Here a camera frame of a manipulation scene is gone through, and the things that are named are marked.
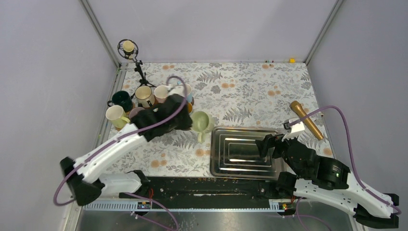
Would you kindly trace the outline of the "light green mug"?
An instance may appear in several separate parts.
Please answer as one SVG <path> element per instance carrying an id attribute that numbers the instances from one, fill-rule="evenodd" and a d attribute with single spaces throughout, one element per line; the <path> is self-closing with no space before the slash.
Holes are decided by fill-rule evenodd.
<path id="1" fill-rule="evenodd" d="M 197 141 L 204 143 L 205 137 L 210 133 L 215 125 L 213 117 L 203 111 L 196 111 L 191 114 L 192 130 L 197 133 Z"/>

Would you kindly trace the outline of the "dark green mug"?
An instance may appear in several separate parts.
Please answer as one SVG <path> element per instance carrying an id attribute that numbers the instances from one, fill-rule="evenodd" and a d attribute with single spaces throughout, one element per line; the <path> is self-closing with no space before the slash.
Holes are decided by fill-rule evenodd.
<path id="1" fill-rule="evenodd" d="M 132 98 L 127 91 L 121 90 L 114 93 L 111 100 L 107 102 L 108 107 L 118 105 L 121 106 L 124 111 L 130 112 L 133 108 Z"/>

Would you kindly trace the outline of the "purple grey mug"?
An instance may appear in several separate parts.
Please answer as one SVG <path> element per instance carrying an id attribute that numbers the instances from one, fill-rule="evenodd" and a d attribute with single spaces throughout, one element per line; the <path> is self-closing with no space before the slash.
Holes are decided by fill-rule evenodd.
<path id="1" fill-rule="evenodd" d="M 130 112 L 129 112 L 129 119 L 132 119 L 133 117 L 135 117 L 140 111 L 144 110 L 145 108 L 143 107 L 135 107 L 133 108 Z"/>

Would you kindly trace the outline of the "pink mug white inside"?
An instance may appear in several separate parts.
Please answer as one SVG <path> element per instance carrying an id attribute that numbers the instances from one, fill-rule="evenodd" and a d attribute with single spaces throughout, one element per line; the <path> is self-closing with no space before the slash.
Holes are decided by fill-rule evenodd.
<path id="1" fill-rule="evenodd" d="M 155 88 L 154 96 L 158 103 L 164 103 L 168 97 L 170 86 L 160 85 Z"/>

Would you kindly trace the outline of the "blue mug yellow inside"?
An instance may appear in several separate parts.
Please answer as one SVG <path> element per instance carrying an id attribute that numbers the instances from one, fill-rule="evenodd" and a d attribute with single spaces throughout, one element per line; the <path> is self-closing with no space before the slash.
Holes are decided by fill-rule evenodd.
<path id="1" fill-rule="evenodd" d="M 193 111 L 193 105 L 190 102 L 187 102 L 187 109 L 188 109 L 188 113 L 191 114 Z"/>

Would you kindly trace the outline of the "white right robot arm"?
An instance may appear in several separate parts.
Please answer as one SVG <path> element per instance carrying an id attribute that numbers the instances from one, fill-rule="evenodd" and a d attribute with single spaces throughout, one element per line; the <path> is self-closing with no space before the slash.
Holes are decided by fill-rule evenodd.
<path id="1" fill-rule="evenodd" d="M 362 187 L 342 162 L 317 155 L 297 138 L 286 140 L 282 134 L 269 134 L 255 143 L 260 157 L 266 157 L 272 149 L 271 157 L 282 158 L 293 170 L 279 174 L 274 188 L 278 196 L 316 200 L 342 210 L 370 228 L 399 227 L 399 217 L 393 212 L 393 207 L 399 205 L 398 195 Z"/>

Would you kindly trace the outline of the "cream mug black handle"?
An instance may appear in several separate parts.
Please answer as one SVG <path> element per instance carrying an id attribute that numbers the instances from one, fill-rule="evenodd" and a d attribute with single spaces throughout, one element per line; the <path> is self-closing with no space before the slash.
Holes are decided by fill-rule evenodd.
<path id="1" fill-rule="evenodd" d="M 135 97 L 138 104 L 144 108 L 152 107 L 155 104 L 155 96 L 153 90 L 148 86 L 140 86 L 135 90 Z"/>

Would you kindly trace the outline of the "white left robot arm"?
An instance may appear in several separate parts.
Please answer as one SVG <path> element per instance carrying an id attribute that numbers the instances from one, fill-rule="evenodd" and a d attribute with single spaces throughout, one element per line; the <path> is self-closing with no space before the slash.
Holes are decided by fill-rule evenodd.
<path id="1" fill-rule="evenodd" d="M 138 174 L 105 175 L 103 172 L 125 154 L 154 138 L 191 127 L 187 99 L 179 94 L 172 94 L 164 103 L 139 111 L 130 123 L 95 150 L 77 159 L 65 157 L 60 161 L 64 179 L 54 194 L 54 204 L 63 206 L 57 197 L 64 184 L 73 196 L 71 201 L 79 206 L 109 194 L 133 193 L 138 198 L 145 197 L 149 193 L 149 185 Z"/>

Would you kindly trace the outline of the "green mug white inside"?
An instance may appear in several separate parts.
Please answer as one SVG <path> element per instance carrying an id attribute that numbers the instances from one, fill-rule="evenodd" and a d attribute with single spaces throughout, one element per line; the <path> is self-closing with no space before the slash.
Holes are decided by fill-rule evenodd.
<path id="1" fill-rule="evenodd" d="M 130 123 L 124 109 L 119 105 L 109 107 L 105 112 L 105 117 L 116 129 L 122 129 L 126 124 Z"/>

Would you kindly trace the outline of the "light blue mug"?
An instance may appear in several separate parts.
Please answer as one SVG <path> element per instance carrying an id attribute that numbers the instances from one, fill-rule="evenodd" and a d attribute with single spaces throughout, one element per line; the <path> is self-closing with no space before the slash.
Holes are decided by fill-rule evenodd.
<path id="1" fill-rule="evenodd" d="M 187 101 L 189 103 L 192 103 L 192 100 L 193 100 L 192 87 L 190 84 L 185 84 L 185 87 L 187 89 Z"/>

